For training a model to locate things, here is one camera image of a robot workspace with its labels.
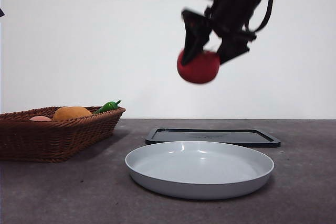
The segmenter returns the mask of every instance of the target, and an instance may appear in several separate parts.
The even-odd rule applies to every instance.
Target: white plate
[[[262,187],[273,161],[232,144],[167,142],[131,151],[125,158],[132,178],[154,192],[187,199],[225,199]]]

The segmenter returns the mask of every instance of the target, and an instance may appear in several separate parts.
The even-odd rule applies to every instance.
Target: basket rim
[[[31,109],[31,110],[25,110],[25,111],[17,111],[17,112],[9,112],[9,113],[2,113],[0,115],[2,116],[10,116],[10,115],[15,115],[17,113],[26,113],[26,112],[34,112],[37,110],[43,110],[43,109],[56,109],[56,108],[62,108],[62,107],[71,107],[71,106],[49,106],[49,107],[43,107],[43,108],[37,108],[37,109]],[[84,108],[100,108],[101,106],[84,106]],[[96,118],[96,117],[101,117],[102,115],[114,115],[114,114],[122,114],[125,112],[126,109],[123,107],[118,107],[115,110],[109,110],[105,111],[102,113],[97,113],[97,114],[91,114],[91,115],[86,115],[86,116],[80,116],[78,118],[70,118],[70,119],[65,119],[65,120],[51,120],[51,121],[30,121],[30,120],[23,120],[23,119],[2,119],[0,118],[0,122],[29,122],[29,123],[60,123],[60,122],[75,122],[75,121],[80,121],[83,119],[87,118]]]

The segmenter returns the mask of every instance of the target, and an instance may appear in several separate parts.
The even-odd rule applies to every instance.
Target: black cable
[[[249,25],[249,21],[250,21],[250,20],[248,20],[248,21],[245,22],[246,30],[247,30],[247,31],[250,31],[250,32],[252,32],[252,33],[255,33],[255,32],[257,32],[257,31],[262,30],[262,29],[267,25],[267,23],[268,23],[268,21],[269,21],[269,19],[270,19],[270,17],[271,17],[272,7],[273,7],[273,0],[268,0],[268,5],[267,5],[266,14],[265,14],[264,19],[262,20],[260,26],[259,26],[257,29],[255,29],[254,31],[251,31],[251,30],[249,29],[249,27],[248,27],[248,25]]]

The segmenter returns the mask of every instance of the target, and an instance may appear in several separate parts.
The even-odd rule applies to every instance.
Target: table surface
[[[268,183],[215,201],[137,185],[124,158],[152,128],[258,129],[282,141],[256,148],[275,162]],[[336,223],[336,120],[121,119],[114,135],[57,163],[0,162],[0,223]]]

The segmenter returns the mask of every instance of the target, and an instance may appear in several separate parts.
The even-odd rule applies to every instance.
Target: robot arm
[[[271,14],[273,0],[268,1],[267,12],[261,25],[254,31],[249,29],[249,20],[260,2],[261,0],[213,0],[212,7],[208,7],[204,15],[184,9],[182,17],[186,37],[182,66],[188,65],[203,52],[212,31],[222,39],[217,51],[220,64],[248,52],[247,43],[256,39],[256,32],[267,24]]]

